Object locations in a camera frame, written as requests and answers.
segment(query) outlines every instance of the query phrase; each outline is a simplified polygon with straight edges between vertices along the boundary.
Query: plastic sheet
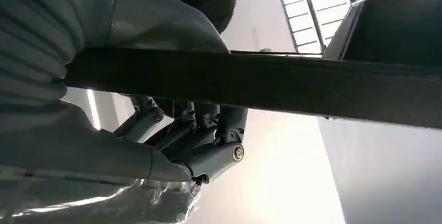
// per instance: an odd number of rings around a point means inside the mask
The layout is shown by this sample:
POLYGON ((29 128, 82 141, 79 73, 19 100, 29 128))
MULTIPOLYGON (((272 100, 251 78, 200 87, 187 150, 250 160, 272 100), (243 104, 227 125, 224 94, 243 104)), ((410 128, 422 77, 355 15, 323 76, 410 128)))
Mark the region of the plastic sheet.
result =
POLYGON ((0 166, 1 223, 183 223, 199 195, 193 182, 0 166))

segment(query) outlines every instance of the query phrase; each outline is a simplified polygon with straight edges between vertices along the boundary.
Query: bright light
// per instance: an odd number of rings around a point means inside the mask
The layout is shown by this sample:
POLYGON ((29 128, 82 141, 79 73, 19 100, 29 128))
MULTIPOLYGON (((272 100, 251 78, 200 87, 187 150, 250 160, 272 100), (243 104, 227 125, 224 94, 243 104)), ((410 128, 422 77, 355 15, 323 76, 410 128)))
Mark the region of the bright light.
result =
POLYGON ((89 105, 91 105, 92 121, 94 123, 94 128, 99 130, 101 129, 101 123, 95 103, 94 92, 92 90, 88 90, 88 100, 89 100, 89 105))

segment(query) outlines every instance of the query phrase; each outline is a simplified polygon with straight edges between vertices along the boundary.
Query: bolt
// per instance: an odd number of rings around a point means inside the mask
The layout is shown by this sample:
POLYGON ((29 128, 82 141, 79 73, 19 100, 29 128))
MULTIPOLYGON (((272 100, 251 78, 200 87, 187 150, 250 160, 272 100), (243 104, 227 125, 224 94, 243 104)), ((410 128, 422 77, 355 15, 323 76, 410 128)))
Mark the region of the bolt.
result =
POLYGON ((244 157, 244 147, 242 147, 241 145, 235 146, 234 159, 236 161, 240 161, 240 160, 242 160, 243 157, 244 157))
POLYGON ((155 122, 160 122, 160 121, 163 120, 163 118, 164 118, 164 111, 162 109, 160 109, 160 108, 157 108, 155 110, 154 115, 153 115, 154 121, 155 122))

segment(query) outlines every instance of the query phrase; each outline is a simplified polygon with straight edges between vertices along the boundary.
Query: black metal beam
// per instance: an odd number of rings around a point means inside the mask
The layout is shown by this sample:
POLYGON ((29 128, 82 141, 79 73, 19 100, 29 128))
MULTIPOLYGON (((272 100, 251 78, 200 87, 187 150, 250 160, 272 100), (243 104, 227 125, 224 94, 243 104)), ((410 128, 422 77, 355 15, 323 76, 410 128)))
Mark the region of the black metal beam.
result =
POLYGON ((442 129, 440 68, 275 55, 86 49, 68 86, 442 129))

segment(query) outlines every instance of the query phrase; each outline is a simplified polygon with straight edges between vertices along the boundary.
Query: wall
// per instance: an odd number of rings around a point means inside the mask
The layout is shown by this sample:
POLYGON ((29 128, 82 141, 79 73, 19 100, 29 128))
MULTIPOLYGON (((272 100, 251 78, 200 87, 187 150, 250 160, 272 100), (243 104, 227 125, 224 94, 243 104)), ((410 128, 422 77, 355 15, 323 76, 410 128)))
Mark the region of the wall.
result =
POLYGON ((235 50, 294 50, 279 0, 237 0, 232 21, 222 37, 235 50))
POLYGON ((440 223, 442 131, 320 120, 349 224, 440 223))
MULTIPOLYGON (((238 0, 231 49, 293 51, 279 0, 238 0)), ((205 185, 190 224, 344 223, 317 118, 250 110, 245 158, 205 185)))

